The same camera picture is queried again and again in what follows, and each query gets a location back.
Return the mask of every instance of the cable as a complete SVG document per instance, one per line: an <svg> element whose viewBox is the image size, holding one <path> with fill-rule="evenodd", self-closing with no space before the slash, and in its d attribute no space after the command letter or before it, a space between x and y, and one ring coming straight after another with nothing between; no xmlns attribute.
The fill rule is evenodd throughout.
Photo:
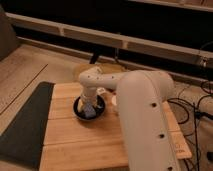
<svg viewBox="0 0 213 171"><path fill-rule="evenodd" d="M197 170L200 171L200 159L199 159L199 154L198 154L198 136L197 136L197 122L196 122L196 117L194 115L194 128L195 128L195 147L196 147L196 158L197 158Z"/></svg>
<svg viewBox="0 0 213 171"><path fill-rule="evenodd" d="M184 162L184 164L185 164L185 166L186 166L187 171L190 171L189 165L188 165L188 163L187 163L187 160L186 160L186 159L183 159L183 162Z"/></svg>
<svg viewBox="0 0 213 171"><path fill-rule="evenodd" d="M183 104L188 105L188 106L194 108L193 104L191 104L190 102L188 102L185 99L181 99L181 98L170 98L167 101L169 102L169 101L173 101L173 100L178 100L178 101L182 102Z"/></svg>
<svg viewBox="0 0 213 171"><path fill-rule="evenodd" d="M206 88L205 88L205 84L206 83L209 83L209 87L208 87L208 89L209 89L209 91L208 90L206 90ZM207 93L207 94L210 94L210 95L213 95L213 93L212 93L212 87L211 87L211 81L204 81L204 82L202 82L201 83L201 89L205 92L205 93Z"/></svg>
<svg viewBox="0 0 213 171"><path fill-rule="evenodd" d="M200 125L200 120L198 120L198 122L197 122L197 128L199 127L199 125ZM183 136L184 137L189 137L189 136L192 136L192 135L194 135L195 134L195 129L191 132L191 133L189 133L189 134L184 134Z"/></svg>
<svg viewBox="0 0 213 171"><path fill-rule="evenodd" d="M188 84L186 87L184 87L184 88L178 93L177 98L180 98L180 95L181 95L186 89L188 89L189 87L191 87L190 84Z"/></svg>
<svg viewBox="0 0 213 171"><path fill-rule="evenodd" d="M212 95L205 95L205 96L202 96L199 100L198 100L198 102L197 102L197 106L196 106L196 108L197 109L200 109L200 103L201 103L201 101L203 100L203 99L205 99L205 98L207 98L207 97L211 97Z"/></svg>
<svg viewBox="0 0 213 171"><path fill-rule="evenodd" d="M183 109L184 109L184 111L186 112L186 119L184 119L183 121L181 121L181 122L178 122L178 124L185 124L186 122L188 122L189 121L189 111L187 110L187 108L185 107L185 106L183 106L182 104L180 104L180 103L177 103L177 102L174 102L174 101L168 101L169 103L172 103L172 104L176 104L176 105L178 105L178 106L180 106L180 107L182 107Z"/></svg>
<svg viewBox="0 0 213 171"><path fill-rule="evenodd" d="M192 144L194 147L196 147L196 144L195 143L193 143L191 140L189 140L188 138L186 138L185 137L185 139L190 143L190 144ZM193 167L190 169L190 171L192 171L192 170L194 170L194 169L196 169L196 167L197 167L197 165L198 165L198 162L200 162L200 159L201 159L201 150L200 150L200 148L198 147L198 161L194 164L190 159L188 159L188 160L190 160L190 163L192 163L193 164Z"/></svg>

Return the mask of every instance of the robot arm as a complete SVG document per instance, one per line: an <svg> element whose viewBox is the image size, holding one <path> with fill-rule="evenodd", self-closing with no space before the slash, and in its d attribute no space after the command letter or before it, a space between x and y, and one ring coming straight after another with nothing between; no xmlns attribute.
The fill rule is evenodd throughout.
<svg viewBox="0 0 213 171"><path fill-rule="evenodd" d="M97 87L116 89L118 113L131 171L179 171L162 101L173 89L165 72L131 71L101 74L98 67L79 76L81 99L97 99Z"/></svg>

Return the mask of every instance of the black mat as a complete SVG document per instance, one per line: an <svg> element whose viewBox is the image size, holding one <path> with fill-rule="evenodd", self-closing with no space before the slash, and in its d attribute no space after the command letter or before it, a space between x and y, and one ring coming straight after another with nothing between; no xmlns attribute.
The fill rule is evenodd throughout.
<svg viewBox="0 0 213 171"><path fill-rule="evenodd" d="M40 83L0 137L0 159L39 168L53 83Z"/></svg>

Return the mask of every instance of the wooden cutting board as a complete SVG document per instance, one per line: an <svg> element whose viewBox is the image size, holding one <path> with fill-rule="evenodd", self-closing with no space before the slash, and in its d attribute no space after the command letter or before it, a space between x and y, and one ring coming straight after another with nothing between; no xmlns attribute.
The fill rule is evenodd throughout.
<svg viewBox="0 0 213 171"><path fill-rule="evenodd" d="M111 103L113 95L109 92L101 95L106 103L101 117L83 122L73 111L73 102L81 92L79 83L55 85L40 170L128 168L118 113ZM192 154L167 102L163 108L177 158L190 158Z"/></svg>

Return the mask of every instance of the floor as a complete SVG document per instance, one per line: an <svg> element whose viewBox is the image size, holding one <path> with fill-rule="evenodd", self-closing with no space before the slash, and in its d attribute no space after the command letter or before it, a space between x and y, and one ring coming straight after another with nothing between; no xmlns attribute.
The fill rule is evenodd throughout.
<svg viewBox="0 0 213 171"><path fill-rule="evenodd" d="M0 135L40 82L72 82L74 68L82 63L88 63L88 61L26 44L23 44L4 61L1 61ZM181 98L196 103L204 94L199 87L175 82L173 97L180 95ZM212 104L213 99L211 98L203 101L201 104L202 111L213 114ZM176 105L171 105L171 107L179 121L184 119L185 113L182 108ZM190 121L181 125L181 128L185 134L193 130L192 112L190 113ZM213 170L213 163L210 163L206 159L206 152L208 150L213 151L213 124L210 120L201 120L198 127L198 137L202 152L200 161L201 171ZM189 139L194 142L193 136L189 137ZM189 145L194 153L194 146L190 143ZM186 170L182 162L181 168L182 170ZM0 171L1 170L29 171L32 169L0 161Z"/></svg>

